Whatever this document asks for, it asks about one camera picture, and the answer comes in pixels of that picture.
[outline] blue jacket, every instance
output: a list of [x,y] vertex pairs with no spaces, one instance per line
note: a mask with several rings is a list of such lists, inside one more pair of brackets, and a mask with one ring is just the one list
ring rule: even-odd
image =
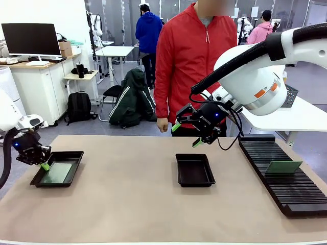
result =
[[135,35],[139,40],[139,50],[141,52],[148,54],[156,53],[161,28],[161,19],[151,12],[145,13],[138,19]]

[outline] person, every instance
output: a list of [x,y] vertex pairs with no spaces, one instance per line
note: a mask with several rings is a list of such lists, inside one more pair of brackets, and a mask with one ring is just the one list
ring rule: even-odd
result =
[[[212,9],[222,7],[222,2],[198,0],[162,28],[154,89],[157,126],[161,132],[168,130],[168,122],[175,124],[177,111],[191,102],[191,87],[212,73],[217,59],[237,45],[234,21],[228,16],[213,16]],[[212,93],[219,86],[217,82],[208,91]],[[193,99],[204,100],[200,95]],[[195,109],[201,106],[192,105]],[[226,122],[219,127],[221,136],[226,136]],[[200,132],[192,125],[182,124],[172,135],[200,136]]]
[[271,11],[265,10],[260,18],[261,24],[253,29],[250,36],[247,38],[247,44],[255,44],[266,40],[268,34],[272,33],[272,25],[270,23]]
[[140,57],[145,68],[148,87],[153,89],[151,75],[155,80],[156,48],[162,22],[158,16],[150,12],[148,5],[141,5],[140,10],[141,17],[136,24],[135,36],[139,40]]

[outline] slotted rack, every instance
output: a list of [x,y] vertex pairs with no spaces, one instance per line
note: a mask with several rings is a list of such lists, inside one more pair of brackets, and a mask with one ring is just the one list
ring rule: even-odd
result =
[[265,174],[271,161],[292,161],[274,135],[240,137],[239,144],[285,216],[327,215],[327,197],[300,168],[293,174]]

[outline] plastic tray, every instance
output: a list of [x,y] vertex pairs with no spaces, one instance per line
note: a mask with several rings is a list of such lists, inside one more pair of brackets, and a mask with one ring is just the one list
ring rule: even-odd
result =
[[205,154],[176,154],[176,160],[181,187],[210,187],[216,183]]
[[272,161],[292,160],[275,142],[274,135],[245,135],[239,138],[239,144],[285,216],[327,215],[327,197],[300,168],[292,174],[266,174]]
[[291,108],[295,98],[297,96],[298,90],[295,88],[292,88],[290,85],[285,84],[287,89],[287,96],[284,104],[281,106],[282,108]]
[[48,165],[51,166],[53,163],[69,163],[72,165],[66,177],[60,183],[42,183],[42,178],[48,171],[45,171],[41,167],[32,179],[31,185],[35,185],[36,187],[69,187],[72,184],[74,175],[81,162],[83,154],[84,152],[52,152],[48,160]]

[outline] chair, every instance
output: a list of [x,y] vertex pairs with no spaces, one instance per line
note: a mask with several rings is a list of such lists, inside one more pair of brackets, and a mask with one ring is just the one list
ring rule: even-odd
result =
[[101,119],[101,114],[102,114],[102,109],[103,109],[103,104],[104,104],[105,98],[107,98],[108,96],[112,97],[112,107],[113,107],[114,98],[116,98],[116,101],[117,101],[117,98],[119,97],[121,91],[122,91],[121,85],[114,85],[103,93],[102,107],[101,107],[100,116],[99,116],[100,121],[109,121],[109,120]]

